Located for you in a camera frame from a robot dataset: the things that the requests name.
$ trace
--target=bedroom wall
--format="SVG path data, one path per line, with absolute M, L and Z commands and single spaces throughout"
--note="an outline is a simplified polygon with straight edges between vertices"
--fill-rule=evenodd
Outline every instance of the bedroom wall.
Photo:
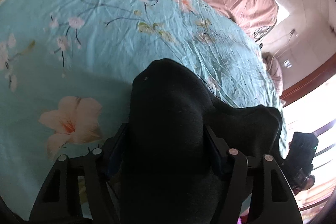
M 287 89 L 312 73 L 336 52 L 336 35 L 329 27 L 336 26 L 336 2 L 276 1 L 288 11 L 289 17 L 266 36 L 262 51 L 277 53 L 283 69 L 284 89 Z M 288 42 L 292 29 L 296 29 L 298 37 L 293 36 Z

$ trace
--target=floral bedsheet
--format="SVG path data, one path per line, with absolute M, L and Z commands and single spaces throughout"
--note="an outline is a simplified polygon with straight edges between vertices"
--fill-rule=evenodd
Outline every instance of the floral bedsheet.
M 133 79 L 185 65 L 233 107 L 282 109 L 259 48 L 202 0 L 7 0 L 0 6 L 0 195 L 28 219 L 58 155 L 128 121 Z M 280 150 L 287 147 L 283 128 Z

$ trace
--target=window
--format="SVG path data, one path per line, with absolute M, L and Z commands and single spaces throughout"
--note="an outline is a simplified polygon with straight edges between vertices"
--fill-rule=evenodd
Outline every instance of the window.
M 284 107 L 289 139 L 294 132 L 313 133 L 319 144 L 313 159 L 314 186 L 295 198 L 304 223 L 325 205 L 336 186 L 336 75 Z

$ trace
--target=electrical cord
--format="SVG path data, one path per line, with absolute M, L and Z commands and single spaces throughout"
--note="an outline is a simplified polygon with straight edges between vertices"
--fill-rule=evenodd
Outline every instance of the electrical cord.
M 284 38 L 284 37 L 287 36 L 287 35 L 288 35 L 288 34 L 285 34 L 285 35 L 279 37 L 278 39 L 276 39 L 276 40 L 274 40 L 274 41 L 272 41 L 272 42 L 269 42 L 269 43 L 267 43 L 267 44 L 268 44 L 268 45 L 269 45 L 269 44 L 273 44 L 274 42 L 279 41 L 281 38 Z
M 277 52 L 273 55 L 273 57 L 272 57 L 272 59 L 271 59 L 271 63 L 270 63 L 270 65 L 269 65 L 269 69 L 267 70 L 267 72 L 269 72 L 269 71 L 271 70 L 271 68 L 272 68 L 272 64 L 273 64 L 273 61 L 274 61 L 274 58 L 275 58 L 275 56 L 277 55 L 277 53 L 278 53 L 279 51 L 281 51 L 284 47 L 286 47 L 286 46 L 290 43 L 291 38 L 292 38 L 292 36 L 293 36 L 294 34 L 295 34 L 295 29 L 291 30 L 291 32 L 290 32 L 290 38 L 288 39 L 287 44 L 284 45 L 284 46 L 282 46 L 280 49 L 278 49 Z M 287 50 L 288 50 L 288 49 L 286 49 L 286 50 L 285 50 L 282 54 L 280 54 L 278 57 L 282 56 Z

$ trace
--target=brown wooden trim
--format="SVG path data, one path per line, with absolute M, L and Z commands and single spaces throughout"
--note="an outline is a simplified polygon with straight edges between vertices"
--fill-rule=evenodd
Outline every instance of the brown wooden trim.
M 328 122 L 325 126 L 322 126 L 321 128 L 315 130 L 313 134 L 318 137 L 321 134 L 327 132 L 329 129 L 331 129 L 336 124 L 336 119 L 332 120 L 331 122 Z
M 324 198 L 324 199 L 322 199 L 322 200 L 320 200 L 320 201 L 318 201 L 318 202 L 316 202 L 316 203 L 313 203 L 313 204 L 311 204 L 311 205 L 302 207 L 302 208 L 300 208 L 300 211 L 302 212 L 302 211 L 305 211 L 305 210 L 314 208 L 314 207 L 316 207 L 316 206 L 318 206 L 318 205 L 321 205 L 322 203 L 328 201 L 329 199 L 330 199 L 330 196 L 328 196 L 327 198 Z
M 283 91 L 281 99 L 286 101 L 285 106 L 312 92 L 336 74 L 336 53 L 321 67 L 307 77 Z

